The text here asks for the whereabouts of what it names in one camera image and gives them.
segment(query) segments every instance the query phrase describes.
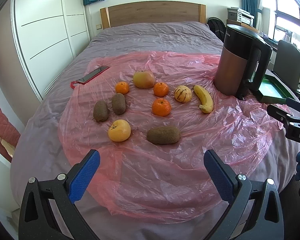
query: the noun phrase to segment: white sheer curtain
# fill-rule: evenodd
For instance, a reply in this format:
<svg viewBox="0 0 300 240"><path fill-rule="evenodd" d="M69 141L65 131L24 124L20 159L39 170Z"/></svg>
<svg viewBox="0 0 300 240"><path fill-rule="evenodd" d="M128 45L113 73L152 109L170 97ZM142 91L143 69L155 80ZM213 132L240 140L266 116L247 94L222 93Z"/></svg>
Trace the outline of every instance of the white sheer curtain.
<svg viewBox="0 0 300 240"><path fill-rule="evenodd" d="M256 29L262 31L262 14L261 14L261 11L263 9L263 6L262 6L262 0L258 0L258 3L257 3L257 19L255 19L257 22L256 22Z"/></svg>

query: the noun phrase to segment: chair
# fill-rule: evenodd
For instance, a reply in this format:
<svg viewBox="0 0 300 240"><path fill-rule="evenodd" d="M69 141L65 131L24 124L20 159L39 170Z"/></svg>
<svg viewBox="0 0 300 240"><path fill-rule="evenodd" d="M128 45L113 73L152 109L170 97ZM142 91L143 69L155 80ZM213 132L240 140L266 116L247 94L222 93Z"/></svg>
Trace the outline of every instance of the chair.
<svg viewBox="0 0 300 240"><path fill-rule="evenodd" d="M300 52L294 45L279 41L272 72L300 99Z"/></svg>

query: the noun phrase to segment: wooden cabinet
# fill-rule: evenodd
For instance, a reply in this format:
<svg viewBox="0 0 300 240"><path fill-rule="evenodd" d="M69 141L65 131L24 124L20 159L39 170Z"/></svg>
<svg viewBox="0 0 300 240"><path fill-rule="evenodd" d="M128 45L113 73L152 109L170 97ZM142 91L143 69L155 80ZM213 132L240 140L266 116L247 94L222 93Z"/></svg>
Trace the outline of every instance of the wooden cabinet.
<svg viewBox="0 0 300 240"><path fill-rule="evenodd" d="M11 0L19 58L42 100L58 75L89 44L83 0Z"/></svg>

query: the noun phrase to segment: green tray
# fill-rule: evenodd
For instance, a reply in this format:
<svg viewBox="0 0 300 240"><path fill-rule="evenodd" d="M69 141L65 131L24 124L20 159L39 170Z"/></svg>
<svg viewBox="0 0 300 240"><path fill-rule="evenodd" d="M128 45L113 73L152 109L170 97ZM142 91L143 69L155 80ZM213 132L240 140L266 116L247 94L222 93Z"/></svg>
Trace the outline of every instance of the green tray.
<svg viewBox="0 0 300 240"><path fill-rule="evenodd" d="M251 91L260 103L281 104L293 95L280 83L277 77L265 75L258 91Z"/></svg>

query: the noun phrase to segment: metal screw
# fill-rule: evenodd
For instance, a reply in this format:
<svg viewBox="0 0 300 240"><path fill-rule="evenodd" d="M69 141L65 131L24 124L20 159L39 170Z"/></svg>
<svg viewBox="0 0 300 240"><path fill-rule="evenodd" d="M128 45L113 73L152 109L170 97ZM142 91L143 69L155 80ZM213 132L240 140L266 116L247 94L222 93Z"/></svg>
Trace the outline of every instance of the metal screw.
<svg viewBox="0 0 300 240"><path fill-rule="evenodd" d="M267 182L268 182L269 184L271 184L271 185L274 184L274 180L273 180L273 179L267 179Z"/></svg>
<svg viewBox="0 0 300 240"><path fill-rule="evenodd" d="M34 177L31 177L29 180L28 180L29 183L34 183L35 182L35 178Z"/></svg>
<svg viewBox="0 0 300 240"><path fill-rule="evenodd" d="M239 180L246 180L247 179L246 175L244 175L244 174L239 174L238 178L239 178Z"/></svg>
<svg viewBox="0 0 300 240"><path fill-rule="evenodd" d="M61 174L59 174L58 175L58 180L63 180L63 179L65 179L66 178L66 175L65 174L63 174L63 173L61 173Z"/></svg>

